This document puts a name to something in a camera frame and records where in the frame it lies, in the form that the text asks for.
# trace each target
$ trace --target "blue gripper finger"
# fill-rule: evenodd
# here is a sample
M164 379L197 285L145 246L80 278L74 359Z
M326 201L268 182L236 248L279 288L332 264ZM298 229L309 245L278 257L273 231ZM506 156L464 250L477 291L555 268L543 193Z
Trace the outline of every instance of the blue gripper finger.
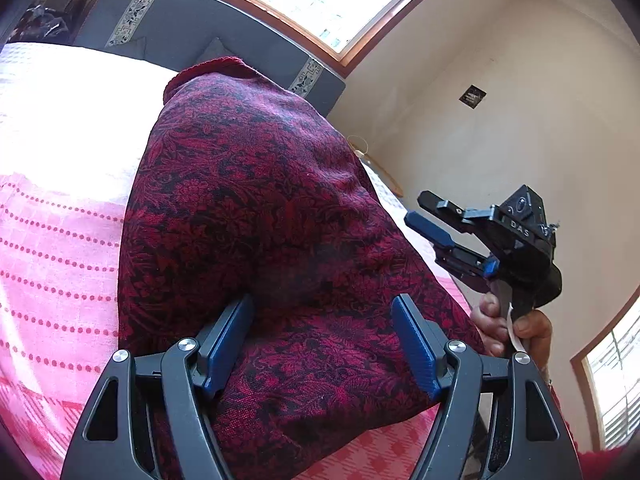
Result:
M437 247L445 249L456 246L449 233L427 220L417 211L409 211L404 215L404 223Z
M428 341L428 338L433 339L433 336L425 334L418 325L420 320L421 324L430 322L424 320L407 294L396 297L391 303L391 319L400 339L404 356L409 363L409 368L414 374L415 382L433 402L438 402L443 388L438 381L438 362Z
M247 294L226 307L200 346L198 368L206 368L200 372L206 375L207 397L224 389L253 320L254 302Z

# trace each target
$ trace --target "bed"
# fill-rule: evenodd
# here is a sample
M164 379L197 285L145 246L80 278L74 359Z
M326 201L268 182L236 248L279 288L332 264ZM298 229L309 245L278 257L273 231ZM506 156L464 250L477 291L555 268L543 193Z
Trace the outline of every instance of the bed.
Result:
M116 350L122 218L175 72L72 46L0 52L0 419L45 479ZM404 206L366 168L386 211L469 313ZM408 478L434 411L367 431L298 476Z
M298 44L220 0L97 0L74 45L177 71L238 56L324 117L345 86Z

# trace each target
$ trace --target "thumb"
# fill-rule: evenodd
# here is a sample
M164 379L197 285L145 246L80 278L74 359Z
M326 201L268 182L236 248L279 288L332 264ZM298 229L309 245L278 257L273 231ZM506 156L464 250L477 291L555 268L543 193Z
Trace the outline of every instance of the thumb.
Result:
M549 318L539 310L533 310L513 324L513 333L521 339L529 339L529 355L538 370L543 370L551 354L553 327Z

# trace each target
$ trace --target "white bedsheet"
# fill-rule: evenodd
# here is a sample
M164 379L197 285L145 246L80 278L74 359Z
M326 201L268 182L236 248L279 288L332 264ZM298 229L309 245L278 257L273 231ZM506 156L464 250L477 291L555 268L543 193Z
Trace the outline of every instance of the white bedsheet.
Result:
M73 46L0 52L0 174L126 204L162 91L175 72Z

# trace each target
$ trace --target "gray pillow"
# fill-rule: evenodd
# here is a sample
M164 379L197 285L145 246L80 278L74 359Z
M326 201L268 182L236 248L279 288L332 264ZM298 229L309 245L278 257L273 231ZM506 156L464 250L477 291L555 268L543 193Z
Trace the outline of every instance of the gray pillow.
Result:
M106 46L103 50L110 54L130 57L131 59L145 59L146 38L137 38L136 40L129 40L127 43Z
M213 38L213 40L211 40L211 43L209 43L207 47L202 51L202 53L198 56L195 64L198 65L211 59L226 56L235 57L236 54L234 54L230 50L227 50L222 41L220 41L220 38Z

